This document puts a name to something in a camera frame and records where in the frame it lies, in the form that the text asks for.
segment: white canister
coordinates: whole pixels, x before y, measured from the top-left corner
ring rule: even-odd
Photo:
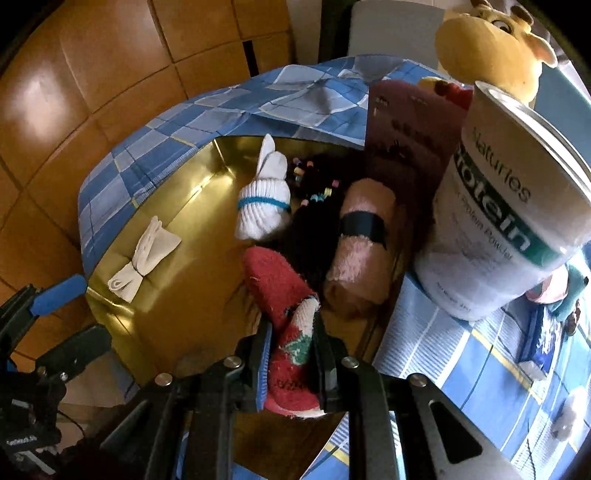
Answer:
[[[517,298],[591,239],[591,169],[542,116],[476,82],[415,259],[431,299],[477,320]]]

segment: blue checkered cloth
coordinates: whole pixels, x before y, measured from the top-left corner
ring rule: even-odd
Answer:
[[[586,274],[586,265],[578,265]],[[591,397],[591,291],[581,300],[573,337],[561,341],[550,375],[532,382],[517,365],[531,309],[520,297],[471,325],[440,310],[407,275],[374,366],[393,377],[428,376],[494,443],[524,479],[558,480],[581,447],[591,424],[584,422],[568,442],[550,433],[568,394],[584,386]],[[392,432],[401,479],[404,461],[398,429]],[[345,417],[309,467],[306,480],[349,479],[349,422]]]
[[[196,96],[117,145],[80,188],[82,262],[90,276],[138,207],[215,137],[264,135],[362,147],[369,84],[416,83],[429,69],[383,55],[288,65],[241,85]]]

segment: black elastic band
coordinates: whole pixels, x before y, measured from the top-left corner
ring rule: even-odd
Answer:
[[[340,234],[344,236],[365,236],[375,244],[386,248],[386,226],[384,219],[371,212],[350,212],[340,220]]]

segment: red sock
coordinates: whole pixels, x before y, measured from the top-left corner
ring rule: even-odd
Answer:
[[[316,293],[273,250],[249,248],[243,262],[246,286],[273,323],[265,408],[286,416],[322,415],[308,387]]]

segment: pink rolled towel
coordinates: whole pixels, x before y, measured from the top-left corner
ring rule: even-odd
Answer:
[[[387,250],[394,192],[371,179],[351,185],[340,210],[341,236],[324,296],[346,317],[366,315],[387,298],[394,259]]]

